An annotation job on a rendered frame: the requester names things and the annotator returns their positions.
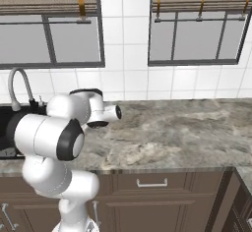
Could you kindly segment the brown cabinet door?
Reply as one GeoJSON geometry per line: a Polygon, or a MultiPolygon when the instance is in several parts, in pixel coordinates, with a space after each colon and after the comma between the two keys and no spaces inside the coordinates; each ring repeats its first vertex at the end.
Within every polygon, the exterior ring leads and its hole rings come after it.
{"type": "MultiPolygon", "coordinates": [[[[205,218],[196,213],[195,201],[99,200],[100,232],[204,232],[205,218]]],[[[92,203],[92,217],[95,221],[92,203]]]]}
{"type": "MultiPolygon", "coordinates": [[[[52,232],[60,221],[57,203],[7,203],[7,212],[13,223],[18,223],[15,232],[52,232]]],[[[13,232],[1,210],[0,232],[13,232]]]]}

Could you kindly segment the black sink basin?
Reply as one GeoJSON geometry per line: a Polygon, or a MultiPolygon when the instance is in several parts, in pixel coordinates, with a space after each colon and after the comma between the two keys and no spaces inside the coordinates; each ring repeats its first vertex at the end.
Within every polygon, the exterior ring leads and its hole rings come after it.
{"type": "MultiPolygon", "coordinates": [[[[21,112],[35,113],[46,115],[46,105],[38,106],[36,110],[32,110],[29,105],[22,105],[21,112]]],[[[11,146],[6,138],[7,124],[15,115],[11,105],[0,105],[0,160],[24,159],[25,156],[14,146],[11,146]]]]}

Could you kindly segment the grey framed window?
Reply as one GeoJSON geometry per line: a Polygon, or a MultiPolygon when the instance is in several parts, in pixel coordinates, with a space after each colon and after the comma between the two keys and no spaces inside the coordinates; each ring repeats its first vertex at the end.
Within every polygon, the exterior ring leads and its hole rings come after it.
{"type": "Polygon", "coordinates": [[[239,11],[152,12],[148,66],[236,66],[250,20],[239,11]]]}
{"type": "Polygon", "coordinates": [[[97,16],[0,16],[0,70],[103,67],[100,26],[97,16]]]}

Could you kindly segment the brown drawer front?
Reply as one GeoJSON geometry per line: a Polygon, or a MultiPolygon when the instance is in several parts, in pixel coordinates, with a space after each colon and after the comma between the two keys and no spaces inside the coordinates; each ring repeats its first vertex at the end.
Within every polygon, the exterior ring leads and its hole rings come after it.
{"type": "Polygon", "coordinates": [[[120,174],[112,179],[112,193],[114,195],[133,196],[151,193],[181,193],[187,190],[187,173],[145,173],[145,174],[120,174]],[[168,186],[162,188],[138,188],[136,180],[141,183],[162,183],[167,178],[168,186]]]}

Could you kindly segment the grey curved tap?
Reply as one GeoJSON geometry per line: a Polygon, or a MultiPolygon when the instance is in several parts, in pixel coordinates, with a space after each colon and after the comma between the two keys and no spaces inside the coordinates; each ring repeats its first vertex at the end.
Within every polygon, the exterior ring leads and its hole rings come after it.
{"type": "Polygon", "coordinates": [[[11,106],[12,110],[14,112],[18,112],[21,110],[21,103],[16,98],[15,92],[14,92],[14,78],[16,73],[19,72],[24,80],[25,87],[27,89],[28,97],[29,97],[29,103],[30,103],[30,110],[32,113],[36,112],[39,107],[39,103],[34,99],[32,95],[32,88],[29,82],[29,78],[26,74],[26,72],[22,68],[13,68],[9,74],[8,77],[8,92],[11,98],[11,106]]]}

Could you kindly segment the brown corner cabinet run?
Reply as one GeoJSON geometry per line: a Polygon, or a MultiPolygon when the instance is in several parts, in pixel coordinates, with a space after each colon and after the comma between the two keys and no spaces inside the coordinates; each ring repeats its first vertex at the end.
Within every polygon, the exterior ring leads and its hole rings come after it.
{"type": "Polygon", "coordinates": [[[204,232],[252,232],[252,193],[235,167],[227,167],[204,232]]]}

